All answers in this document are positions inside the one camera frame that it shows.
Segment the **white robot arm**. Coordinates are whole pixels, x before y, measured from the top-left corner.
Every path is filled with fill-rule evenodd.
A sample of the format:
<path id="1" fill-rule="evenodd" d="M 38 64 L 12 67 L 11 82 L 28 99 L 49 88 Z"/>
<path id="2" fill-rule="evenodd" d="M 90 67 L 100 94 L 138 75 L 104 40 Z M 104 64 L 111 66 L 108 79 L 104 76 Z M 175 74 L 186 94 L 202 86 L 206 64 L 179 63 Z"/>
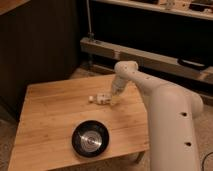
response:
<path id="1" fill-rule="evenodd" d="M 148 94 L 150 171 L 201 171 L 193 118 L 203 111 L 198 93 L 170 81 L 140 72 L 135 61 L 114 67 L 111 86 L 119 96 L 129 81 L 140 95 Z"/>

